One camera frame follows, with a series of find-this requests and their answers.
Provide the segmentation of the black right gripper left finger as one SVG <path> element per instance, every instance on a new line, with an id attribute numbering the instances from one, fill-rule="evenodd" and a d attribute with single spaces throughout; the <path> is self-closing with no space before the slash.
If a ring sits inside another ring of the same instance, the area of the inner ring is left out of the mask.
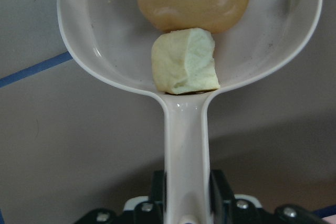
<path id="1" fill-rule="evenodd" d="M 156 170 L 151 181 L 151 200 L 159 206 L 162 223 L 166 223 L 166 173 Z"/>

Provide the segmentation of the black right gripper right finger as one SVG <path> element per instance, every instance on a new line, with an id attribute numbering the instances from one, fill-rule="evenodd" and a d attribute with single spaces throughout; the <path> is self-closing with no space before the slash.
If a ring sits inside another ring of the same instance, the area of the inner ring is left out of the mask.
<path id="1" fill-rule="evenodd" d="M 214 169 L 211 171 L 210 186 L 214 223 L 233 223 L 235 196 L 221 170 Z"/>

